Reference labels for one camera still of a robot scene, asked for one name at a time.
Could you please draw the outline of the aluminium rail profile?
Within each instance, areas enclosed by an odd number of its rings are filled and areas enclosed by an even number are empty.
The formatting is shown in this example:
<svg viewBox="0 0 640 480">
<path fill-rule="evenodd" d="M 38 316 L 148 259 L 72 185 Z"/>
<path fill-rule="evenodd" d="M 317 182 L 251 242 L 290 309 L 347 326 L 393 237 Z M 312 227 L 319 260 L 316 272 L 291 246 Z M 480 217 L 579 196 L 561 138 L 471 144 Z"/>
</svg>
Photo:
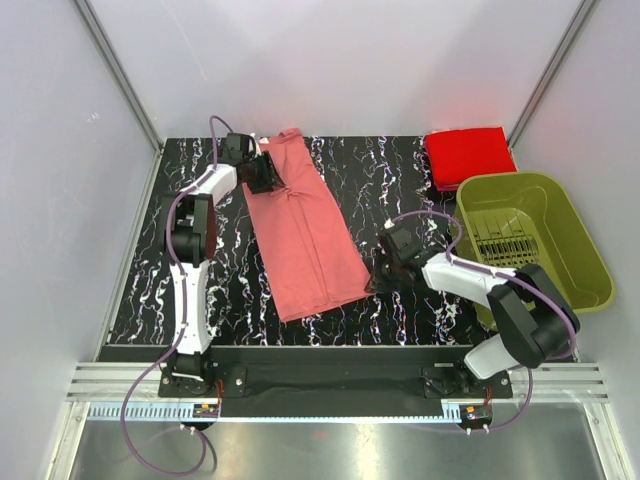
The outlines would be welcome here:
<svg viewBox="0 0 640 480">
<path fill-rule="evenodd" d="M 159 368 L 146 373 L 143 363 L 80 363 L 77 365 L 71 385 L 66 394 L 68 402 L 107 402 L 123 400 L 136 379 L 141 382 L 134 387 L 133 398 L 137 401 L 152 401 L 162 396 L 160 390 L 169 385 Z M 249 369 L 232 365 L 217 374 L 223 382 L 223 394 L 229 398 L 240 398 L 259 382 L 292 385 L 304 380 L 322 382 L 319 376 L 302 374 L 293 377 L 285 373 L 282 378 L 278 368 L 264 373 L 256 367 Z M 532 401 L 534 403 L 606 403 L 608 392 L 601 372 L 594 363 L 549 363 L 527 374 L 520 367 L 499 373 L 487 382 L 491 385 L 492 398 L 503 402 L 509 399 L 523 400 L 528 391 L 528 379 L 533 379 Z"/>
</svg>

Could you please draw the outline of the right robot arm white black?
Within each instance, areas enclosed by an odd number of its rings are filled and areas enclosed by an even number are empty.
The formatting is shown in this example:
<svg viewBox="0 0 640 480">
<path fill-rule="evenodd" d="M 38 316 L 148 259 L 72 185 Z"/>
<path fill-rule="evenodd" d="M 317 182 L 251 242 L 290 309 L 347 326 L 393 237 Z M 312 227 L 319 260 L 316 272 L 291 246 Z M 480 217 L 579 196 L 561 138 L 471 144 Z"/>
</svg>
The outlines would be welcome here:
<svg viewBox="0 0 640 480">
<path fill-rule="evenodd" d="M 489 310 L 498 333 L 465 354 L 454 384 L 466 396 L 486 389 L 490 378 L 513 367 L 535 369 L 573 354 L 580 325 L 546 271 L 537 264 L 519 269 L 463 260 L 427 248 L 399 226 L 378 234 L 366 291 L 373 294 L 428 288 L 450 293 Z"/>
</svg>

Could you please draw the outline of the olive green plastic basket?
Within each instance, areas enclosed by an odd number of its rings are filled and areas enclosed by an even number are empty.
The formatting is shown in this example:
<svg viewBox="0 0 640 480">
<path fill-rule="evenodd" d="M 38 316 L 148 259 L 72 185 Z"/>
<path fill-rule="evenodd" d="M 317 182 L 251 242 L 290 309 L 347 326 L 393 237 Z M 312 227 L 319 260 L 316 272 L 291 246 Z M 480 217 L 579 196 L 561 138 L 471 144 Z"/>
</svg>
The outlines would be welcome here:
<svg viewBox="0 0 640 480">
<path fill-rule="evenodd" d="M 494 267 L 544 268 L 578 314 L 607 308 L 615 284 L 564 188 L 536 172 L 475 176 L 456 193 L 456 254 Z"/>
</svg>

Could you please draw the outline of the right aluminium frame post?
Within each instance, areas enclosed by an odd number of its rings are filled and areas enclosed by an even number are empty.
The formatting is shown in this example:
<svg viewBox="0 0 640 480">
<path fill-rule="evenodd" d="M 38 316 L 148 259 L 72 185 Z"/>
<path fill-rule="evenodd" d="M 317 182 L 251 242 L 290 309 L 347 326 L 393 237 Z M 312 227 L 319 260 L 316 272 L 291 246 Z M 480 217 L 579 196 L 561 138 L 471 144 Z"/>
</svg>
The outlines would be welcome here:
<svg viewBox="0 0 640 480">
<path fill-rule="evenodd" d="M 516 147 L 525 133 L 599 4 L 600 1 L 598 0 L 581 0 L 578 3 L 555 49 L 542 70 L 537 83 L 529 95 L 524 108 L 516 120 L 513 129 L 507 137 L 507 144 L 511 150 Z"/>
</svg>

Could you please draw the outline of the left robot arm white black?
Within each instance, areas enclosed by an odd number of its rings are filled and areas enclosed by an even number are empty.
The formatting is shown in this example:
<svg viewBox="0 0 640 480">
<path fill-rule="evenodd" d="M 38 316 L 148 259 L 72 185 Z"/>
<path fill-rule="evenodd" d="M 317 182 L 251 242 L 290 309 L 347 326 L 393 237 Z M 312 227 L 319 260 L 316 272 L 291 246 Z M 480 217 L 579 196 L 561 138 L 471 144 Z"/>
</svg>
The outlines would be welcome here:
<svg viewBox="0 0 640 480">
<path fill-rule="evenodd" d="M 213 162 L 204 172 L 163 200 L 162 250 L 174 287 L 175 330 L 160 362 L 162 384 L 189 395 L 222 389 L 210 359 L 206 284 L 217 247 L 215 207 L 240 185 L 263 194 L 284 182 L 254 134 L 229 133 L 214 145 Z"/>
</svg>

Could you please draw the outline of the left aluminium frame post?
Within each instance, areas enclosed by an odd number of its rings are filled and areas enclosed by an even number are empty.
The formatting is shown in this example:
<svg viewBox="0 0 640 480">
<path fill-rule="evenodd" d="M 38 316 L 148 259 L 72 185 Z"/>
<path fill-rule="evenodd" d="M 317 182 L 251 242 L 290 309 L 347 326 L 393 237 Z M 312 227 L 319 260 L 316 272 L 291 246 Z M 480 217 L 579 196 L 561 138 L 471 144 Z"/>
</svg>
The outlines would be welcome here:
<svg viewBox="0 0 640 480">
<path fill-rule="evenodd" d="M 159 152 L 164 141 L 147 114 L 92 3 L 88 0 L 71 0 L 71 4 L 79 15 L 81 23 L 94 43 L 141 133 L 152 150 Z"/>
</svg>

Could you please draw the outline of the black marble pattern mat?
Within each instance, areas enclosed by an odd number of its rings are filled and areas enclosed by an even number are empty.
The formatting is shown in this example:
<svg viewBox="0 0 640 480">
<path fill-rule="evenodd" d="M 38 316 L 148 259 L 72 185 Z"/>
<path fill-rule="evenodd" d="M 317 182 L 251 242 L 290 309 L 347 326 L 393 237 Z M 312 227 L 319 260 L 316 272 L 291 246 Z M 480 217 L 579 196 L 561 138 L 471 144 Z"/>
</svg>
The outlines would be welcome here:
<svg viewBox="0 0 640 480">
<path fill-rule="evenodd" d="M 449 244 L 455 197 L 433 186 L 421 138 L 309 137 L 305 143 L 364 260 L 371 258 L 383 223 L 393 218 L 428 246 Z M 174 292 L 158 237 L 161 199 L 201 175 L 211 150 L 208 138 L 166 142 L 108 345 L 172 342 Z M 432 290 L 371 296 L 283 323 L 241 190 L 222 200 L 216 220 L 218 244 L 206 294 L 208 331 L 217 345 L 464 345 L 490 335 L 471 302 Z"/>
</svg>

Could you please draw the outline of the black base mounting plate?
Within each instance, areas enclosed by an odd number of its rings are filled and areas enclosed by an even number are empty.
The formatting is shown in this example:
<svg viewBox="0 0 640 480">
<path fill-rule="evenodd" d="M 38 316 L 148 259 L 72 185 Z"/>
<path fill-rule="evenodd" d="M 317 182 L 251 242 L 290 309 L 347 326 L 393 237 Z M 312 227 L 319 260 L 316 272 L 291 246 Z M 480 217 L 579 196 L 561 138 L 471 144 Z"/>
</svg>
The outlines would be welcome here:
<svg viewBox="0 0 640 480">
<path fill-rule="evenodd" d="M 230 398 L 262 392 L 406 393 L 428 399 L 508 399 L 505 370 L 476 379 L 463 366 L 465 346 L 240 347 L 214 346 L 204 354 L 174 354 L 164 362 L 159 395 Z"/>
</svg>

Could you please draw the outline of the aluminium frame post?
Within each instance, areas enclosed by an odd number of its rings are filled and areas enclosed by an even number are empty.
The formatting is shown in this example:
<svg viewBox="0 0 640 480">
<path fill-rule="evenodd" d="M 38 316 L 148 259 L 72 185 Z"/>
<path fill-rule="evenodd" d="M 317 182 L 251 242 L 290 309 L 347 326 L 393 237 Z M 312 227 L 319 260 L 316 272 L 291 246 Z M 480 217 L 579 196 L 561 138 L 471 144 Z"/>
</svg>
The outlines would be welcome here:
<svg viewBox="0 0 640 480">
<path fill-rule="evenodd" d="M 525 133 L 599 4 L 600 1 L 598 0 L 581 0 L 578 3 L 555 49 L 542 70 L 537 83 L 529 95 L 524 108 L 516 120 L 513 129 L 507 137 L 507 144 L 511 150 L 516 147 Z"/>
<path fill-rule="evenodd" d="M 88 0 L 71 0 L 71 4 L 79 15 L 81 23 L 94 43 L 141 133 L 152 150 L 159 152 L 164 141 L 147 114 L 92 3 Z"/>
</svg>

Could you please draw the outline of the folded red t shirt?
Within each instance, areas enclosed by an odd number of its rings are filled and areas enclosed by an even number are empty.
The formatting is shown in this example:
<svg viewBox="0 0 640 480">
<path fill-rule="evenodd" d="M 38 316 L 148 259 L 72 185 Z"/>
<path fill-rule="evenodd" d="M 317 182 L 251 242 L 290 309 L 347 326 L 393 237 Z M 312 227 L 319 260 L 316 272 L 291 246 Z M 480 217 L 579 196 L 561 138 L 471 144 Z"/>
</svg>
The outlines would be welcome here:
<svg viewBox="0 0 640 480">
<path fill-rule="evenodd" d="M 437 131 L 424 137 L 433 183 L 455 191 L 468 178 L 517 170 L 502 127 Z"/>
</svg>

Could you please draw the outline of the pink t shirt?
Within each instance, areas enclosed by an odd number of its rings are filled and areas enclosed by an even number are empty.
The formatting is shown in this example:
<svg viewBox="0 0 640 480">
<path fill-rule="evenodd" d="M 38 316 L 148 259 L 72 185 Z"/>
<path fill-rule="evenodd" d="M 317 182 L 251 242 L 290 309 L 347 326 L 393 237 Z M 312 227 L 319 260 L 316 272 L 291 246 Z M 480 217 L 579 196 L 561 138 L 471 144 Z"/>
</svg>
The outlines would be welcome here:
<svg viewBox="0 0 640 480">
<path fill-rule="evenodd" d="M 301 131 L 259 142 L 284 186 L 244 190 L 259 253 L 281 322 L 363 299 L 369 272 Z"/>
</svg>

